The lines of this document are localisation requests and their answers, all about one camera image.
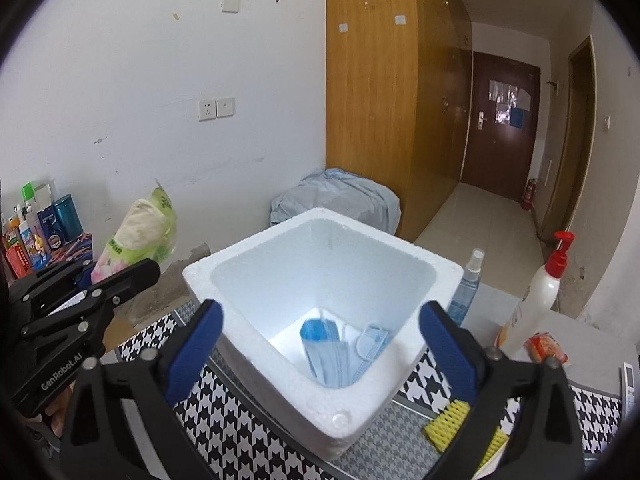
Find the blue can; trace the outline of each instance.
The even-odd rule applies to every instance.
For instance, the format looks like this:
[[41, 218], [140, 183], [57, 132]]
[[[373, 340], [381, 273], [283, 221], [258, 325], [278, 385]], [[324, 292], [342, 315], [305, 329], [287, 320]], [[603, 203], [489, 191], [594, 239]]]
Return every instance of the blue can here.
[[76, 212], [76, 206], [71, 195], [65, 195], [53, 203], [56, 218], [60, 222], [62, 232], [67, 242], [73, 241], [82, 234], [82, 224]]

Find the mask ear loop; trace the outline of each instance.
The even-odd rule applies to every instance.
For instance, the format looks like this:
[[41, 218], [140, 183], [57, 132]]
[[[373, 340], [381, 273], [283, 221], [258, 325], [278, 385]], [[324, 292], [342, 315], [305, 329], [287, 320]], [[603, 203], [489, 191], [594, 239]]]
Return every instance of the mask ear loop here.
[[360, 352], [360, 342], [362, 341], [362, 337], [365, 335], [365, 333], [367, 332], [367, 328], [371, 327], [371, 326], [380, 326], [380, 323], [378, 323], [377, 321], [369, 321], [365, 326], [364, 326], [364, 330], [362, 330], [362, 333], [360, 334], [360, 337], [358, 338], [358, 340], [356, 341], [356, 354], [357, 356], [362, 359], [363, 361], [367, 362], [367, 363], [372, 363], [373, 361], [375, 361], [375, 359], [370, 359], [368, 357], [365, 357], [362, 352]]

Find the doorway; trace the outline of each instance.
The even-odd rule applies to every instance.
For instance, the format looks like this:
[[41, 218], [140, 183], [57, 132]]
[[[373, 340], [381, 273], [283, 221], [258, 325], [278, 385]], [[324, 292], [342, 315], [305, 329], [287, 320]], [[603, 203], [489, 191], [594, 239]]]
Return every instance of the doorway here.
[[474, 52], [462, 182], [520, 201], [536, 140], [539, 104], [539, 67]]
[[593, 42], [584, 40], [569, 56], [569, 102], [558, 177], [540, 224], [540, 239], [555, 245], [554, 233], [567, 230], [584, 188], [595, 130], [596, 78]]

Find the green bottle cap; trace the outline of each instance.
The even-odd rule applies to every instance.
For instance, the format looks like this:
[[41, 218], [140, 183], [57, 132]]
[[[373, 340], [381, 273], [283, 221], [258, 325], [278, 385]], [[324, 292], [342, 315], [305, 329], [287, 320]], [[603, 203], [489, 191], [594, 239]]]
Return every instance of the green bottle cap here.
[[35, 196], [33, 192], [33, 185], [31, 182], [27, 182], [24, 186], [22, 186], [22, 199], [27, 202], [27, 200], [32, 200]]

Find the blue face mask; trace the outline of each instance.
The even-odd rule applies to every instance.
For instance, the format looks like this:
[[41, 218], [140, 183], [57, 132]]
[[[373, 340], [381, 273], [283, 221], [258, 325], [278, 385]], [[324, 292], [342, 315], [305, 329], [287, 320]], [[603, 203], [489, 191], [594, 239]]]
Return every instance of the blue face mask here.
[[335, 321], [307, 319], [300, 337], [313, 376], [327, 388], [345, 388], [359, 380], [391, 340], [388, 330], [374, 322], [350, 343], [338, 334]]

